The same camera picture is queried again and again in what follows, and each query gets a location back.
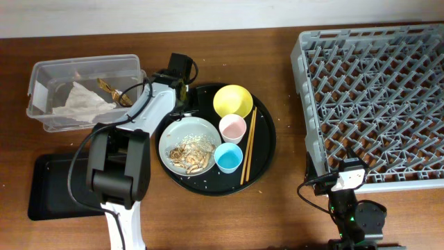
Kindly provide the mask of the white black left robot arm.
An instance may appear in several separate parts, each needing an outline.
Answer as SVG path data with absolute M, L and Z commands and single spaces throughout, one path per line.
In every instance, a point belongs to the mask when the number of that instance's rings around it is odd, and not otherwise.
M 142 95 L 110 124 L 98 123 L 75 156 L 89 146 L 86 186 L 99 205 L 75 202 L 104 213 L 112 249 L 145 249 L 140 206 L 151 178 L 150 138 L 167 118 L 180 121 L 189 107 L 188 86 L 198 76 L 197 64 L 172 53 L 167 68 L 140 83 Z

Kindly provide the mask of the food scraps on plate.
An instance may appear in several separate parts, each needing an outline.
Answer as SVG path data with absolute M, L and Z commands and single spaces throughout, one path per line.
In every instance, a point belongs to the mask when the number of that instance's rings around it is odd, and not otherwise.
M 186 174 L 197 174 L 210 168 L 216 145 L 206 135 L 186 135 L 169 152 L 169 160 Z

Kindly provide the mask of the round black serving tray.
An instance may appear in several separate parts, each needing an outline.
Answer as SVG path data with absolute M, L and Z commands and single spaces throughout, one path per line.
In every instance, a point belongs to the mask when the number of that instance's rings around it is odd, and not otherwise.
M 197 91 L 199 111 L 190 117 L 203 118 L 216 128 L 216 125 L 220 122 L 221 118 L 212 107 L 212 102 L 216 92 L 224 86 L 226 86 L 225 83 L 213 83 L 192 88 Z M 239 192 L 259 180 L 271 166 L 273 161 L 276 147 L 276 133 L 273 119 L 266 106 L 257 97 L 253 97 L 253 105 L 254 107 L 257 107 L 257 117 L 249 182 L 240 185 L 242 168 L 238 168 L 232 174 L 224 174 L 216 166 L 216 163 L 208 172 L 199 176 L 180 176 L 168 170 L 160 160 L 158 144 L 164 129 L 169 124 L 176 122 L 176 120 L 170 120 L 169 117 L 162 120 L 155 132 L 156 153 L 163 170 L 173 181 L 186 190 L 212 197 L 225 196 Z

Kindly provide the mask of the black rectangular tray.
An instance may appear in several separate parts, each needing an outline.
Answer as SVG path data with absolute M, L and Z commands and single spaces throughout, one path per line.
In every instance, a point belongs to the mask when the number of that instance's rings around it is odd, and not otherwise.
M 67 177 L 72 153 L 46 154 L 35 161 L 28 218 L 33 221 L 72 217 L 101 216 L 103 213 L 83 208 L 72 201 L 67 189 Z M 74 196 L 84 203 L 98 206 L 99 201 L 85 184 L 87 154 L 79 155 L 72 173 Z

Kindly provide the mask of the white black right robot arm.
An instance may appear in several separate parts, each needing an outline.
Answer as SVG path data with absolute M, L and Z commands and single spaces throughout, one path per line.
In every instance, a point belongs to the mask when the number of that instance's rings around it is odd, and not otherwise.
M 363 185 L 368 165 L 350 148 L 346 149 L 346 158 L 339 162 L 339 168 L 322 176 L 310 179 L 297 187 L 297 195 L 312 207 L 327 213 L 338 228 L 340 238 L 329 240 L 328 249 L 371 249 L 365 240 L 365 231 L 358 225 L 357 213 L 359 202 L 355 190 Z M 324 209 L 304 198 L 300 189 L 313 186 L 315 190 L 328 196 L 328 205 Z

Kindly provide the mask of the white paper napkin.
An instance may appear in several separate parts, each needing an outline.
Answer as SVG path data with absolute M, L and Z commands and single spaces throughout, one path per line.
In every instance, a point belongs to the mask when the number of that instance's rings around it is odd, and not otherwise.
M 92 123 L 97 115 L 106 113 L 116 106 L 115 103 L 106 102 L 97 93 L 88 90 L 80 83 L 73 82 L 73 88 L 65 105 L 53 108 L 53 114 L 68 115 L 76 121 Z

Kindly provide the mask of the yellow bowl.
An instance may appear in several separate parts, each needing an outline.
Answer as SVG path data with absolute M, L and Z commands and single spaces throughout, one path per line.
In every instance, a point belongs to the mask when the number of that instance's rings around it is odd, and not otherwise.
M 253 109 L 253 97 L 240 85 L 227 85 L 214 95 L 213 107 L 220 117 L 236 114 L 245 118 Z

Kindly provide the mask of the grey dishwasher rack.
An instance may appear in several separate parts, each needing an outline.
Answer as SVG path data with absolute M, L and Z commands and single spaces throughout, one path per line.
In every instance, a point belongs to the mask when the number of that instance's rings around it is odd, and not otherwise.
M 307 176 L 352 149 L 360 192 L 443 186 L 443 25 L 305 31 L 291 64 L 306 126 Z

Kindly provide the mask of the light blue cup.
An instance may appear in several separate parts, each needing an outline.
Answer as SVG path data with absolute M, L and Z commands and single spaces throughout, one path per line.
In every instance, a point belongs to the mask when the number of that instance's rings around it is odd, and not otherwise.
M 242 163 L 244 153 L 233 143 L 223 143 L 214 152 L 214 160 L 218 168 L 225 174 L 233 173 Z

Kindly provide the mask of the pink cup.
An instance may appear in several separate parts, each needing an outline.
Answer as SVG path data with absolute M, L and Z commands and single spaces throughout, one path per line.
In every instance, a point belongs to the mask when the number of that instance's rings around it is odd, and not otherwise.
M 219 122 L 219 131 L 224 142 L 239 144 L 246 133 L 245 120 L 236 114 L 224 116 Z

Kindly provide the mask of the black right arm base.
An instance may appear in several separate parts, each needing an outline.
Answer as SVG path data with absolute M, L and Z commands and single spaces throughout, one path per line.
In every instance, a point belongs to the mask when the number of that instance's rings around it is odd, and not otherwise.
M 374 201 L 359 201 L 343 210 L 330 206 L 340 238 L 329 240 L 329 250 L 407 250 L 399 244 L 379 244 L 383 239 L 386 208 Z

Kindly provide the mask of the grey plate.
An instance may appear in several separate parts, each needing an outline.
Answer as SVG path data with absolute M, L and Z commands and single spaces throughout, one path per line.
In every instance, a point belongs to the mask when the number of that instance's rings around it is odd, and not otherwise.
M 162 132 L 158 144 L 160 160 L 168 170 L 180 176 L 192 177 L 208 172 L 215 164 L 214 153 L 210 159 L 210 168 L 197 174 L 186 174 L 184 169 L 175 167 L 169 160 L 170 150 L 181 142 L 186 135 L 206 135 L 212 144 L 216 145 L 216 148 L 221 145 L 219 132 L 210 122 L 199 117 L 185 117 L 179 122 L 169 124 Z

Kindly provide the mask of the gold candy wrapper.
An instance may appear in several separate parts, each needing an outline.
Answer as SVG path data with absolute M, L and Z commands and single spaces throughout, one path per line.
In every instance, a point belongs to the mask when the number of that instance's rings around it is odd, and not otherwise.
M 122 91 L 114 89 L 110 85 L 108 85 L 103 79 L 98 78 L 97 83 L 102 90 L 105 90 L 107 93 L 111 94 L 112 100 L 117 102 L 120 106 L 129 108 L 133 105 L 133 102 L 128 97 L 127 94 L 124 94 Z

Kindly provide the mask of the clear plastic waste bin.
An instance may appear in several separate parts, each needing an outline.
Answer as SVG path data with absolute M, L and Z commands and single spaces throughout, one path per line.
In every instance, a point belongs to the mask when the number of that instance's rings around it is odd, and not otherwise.
M 47 132 L 74 131 L 91 128 L 97 123 L 112 123 L 128 109 L 113 101 L 111 94 L 102 90 L 96 80 L 101 78 L 112 88 L 124 91 L 141 83 L 145 76 L 139 58 L 134 54 L 38 62 L 31 73 L 28 87 L 30 101 L 26 114 L 42 122 Z M 80 83 L 106 102 L 117 106 L 97 115 L 92 123 L 76 121 L 68 115 L 54 115 L 53 108 L 65 105 L 73 82 Z

